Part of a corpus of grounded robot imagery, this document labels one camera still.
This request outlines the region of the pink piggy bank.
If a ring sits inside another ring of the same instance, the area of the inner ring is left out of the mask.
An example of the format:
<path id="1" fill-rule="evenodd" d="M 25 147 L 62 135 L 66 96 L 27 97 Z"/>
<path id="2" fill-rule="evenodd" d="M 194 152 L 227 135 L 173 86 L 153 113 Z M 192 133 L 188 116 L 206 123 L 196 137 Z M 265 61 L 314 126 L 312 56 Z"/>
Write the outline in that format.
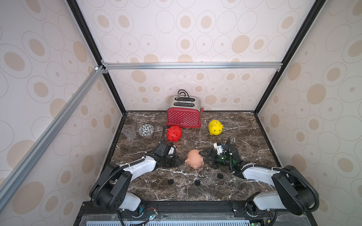
<path id="1" fill-rule="evenodd" d="M 199 169 L 204 165 L 203 157 L 199 154 L 200 150 L 192 149 L 189 151 L 185 163 L 193 169 Z"/>

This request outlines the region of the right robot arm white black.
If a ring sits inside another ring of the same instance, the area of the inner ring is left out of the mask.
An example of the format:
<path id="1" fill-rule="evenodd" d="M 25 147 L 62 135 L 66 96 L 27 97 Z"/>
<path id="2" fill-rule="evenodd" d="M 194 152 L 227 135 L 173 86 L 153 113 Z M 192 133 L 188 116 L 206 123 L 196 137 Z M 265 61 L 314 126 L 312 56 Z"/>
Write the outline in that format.
<path id="1" fill-rule="evenodd" d="M 288 210 L 300 216 L 307 211 L 314 212 L 320 206 L 316 189 L 291 165 L 278 168 L 242 161 L 230 140 L 224 145 L 215 143 L 212 148 L 199 151 L 198 155 L 213 169 L 227 166 L 235 177 L 263 182 L 275 188 L 274 192 L 255 193 L 247 199 L 245 210 L 251 217 L 269 209 Z"/>

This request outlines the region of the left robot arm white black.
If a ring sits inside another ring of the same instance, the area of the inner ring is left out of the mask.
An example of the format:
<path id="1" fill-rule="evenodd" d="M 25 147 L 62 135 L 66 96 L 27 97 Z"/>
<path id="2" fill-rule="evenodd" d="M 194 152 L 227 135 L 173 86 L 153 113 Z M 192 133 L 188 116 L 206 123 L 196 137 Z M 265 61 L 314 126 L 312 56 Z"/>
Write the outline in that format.
<path id="1" fill-rule="evenodd" d="M 172 168 L 177 164 L 175 145 L 162 141 L 155 149 L 134 162 L 124 165 L 108 164 L 92 187 L 89 196 L 94 206 L 104 208 L 110 213 L 128 210 L 140 216 L 144 212 L 143 200 L 128 192 L 130 183 L 158 168 Z"/>

